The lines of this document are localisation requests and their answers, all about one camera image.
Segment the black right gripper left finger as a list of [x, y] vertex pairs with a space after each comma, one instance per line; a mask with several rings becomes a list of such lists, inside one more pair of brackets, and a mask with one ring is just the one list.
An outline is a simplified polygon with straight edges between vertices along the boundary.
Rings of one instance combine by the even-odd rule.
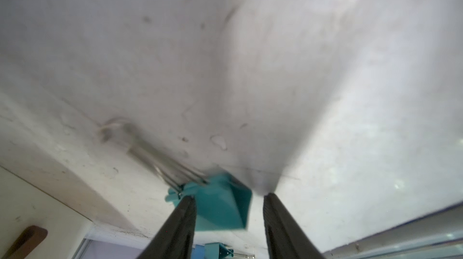
[[195, 198], [184, 197], [138, 259], [190, 259], [196, 218]]

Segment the white drawer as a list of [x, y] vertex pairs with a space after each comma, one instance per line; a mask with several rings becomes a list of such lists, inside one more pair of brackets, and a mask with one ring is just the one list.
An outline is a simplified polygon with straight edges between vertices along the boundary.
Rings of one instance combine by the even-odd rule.
[[92, 222], [1, 168], [1, 258], [71, 259]]

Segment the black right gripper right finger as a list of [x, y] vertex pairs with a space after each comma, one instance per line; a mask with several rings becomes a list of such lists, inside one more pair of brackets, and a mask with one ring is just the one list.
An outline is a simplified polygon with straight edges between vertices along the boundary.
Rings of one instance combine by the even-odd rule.
[[263, 216], [269, 258], [324, 258], [276, 194], [264, 196]]

